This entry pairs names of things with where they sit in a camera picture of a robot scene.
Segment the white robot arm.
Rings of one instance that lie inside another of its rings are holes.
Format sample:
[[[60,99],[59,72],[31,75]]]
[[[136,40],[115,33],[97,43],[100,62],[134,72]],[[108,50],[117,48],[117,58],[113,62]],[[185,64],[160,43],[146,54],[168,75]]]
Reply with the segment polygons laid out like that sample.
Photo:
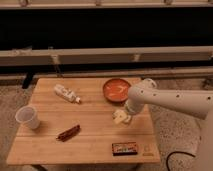
[[[206,123],[213,122],[213,91],[158,89],[152,79],[144,79],[129,88],[124,109],[113,113],[114,122],[130,123],[131,118],[139,114],[145,104],[185,113],[203,119]]]

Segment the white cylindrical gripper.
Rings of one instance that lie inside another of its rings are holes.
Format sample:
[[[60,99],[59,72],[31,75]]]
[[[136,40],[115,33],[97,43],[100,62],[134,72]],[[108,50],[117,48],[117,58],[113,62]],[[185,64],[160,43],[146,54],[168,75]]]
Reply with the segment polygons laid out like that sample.
[[[128,99],[126,102],[125,102],[125,105],[124,105],[124,109],[126,111],[126,113],[128,115],[136,115],[136,114],[139,114],[142,109],[143,109],[144,105],[141,104],[141,103],[136,103],[135,101],[131,100],[131,99]],[[115,124],[119,124],[121,122],[123,122],[124,120],[127,119],[127,114],[126,114],[123,110],[116,110],[114,113],[113,113],[113,121]]]

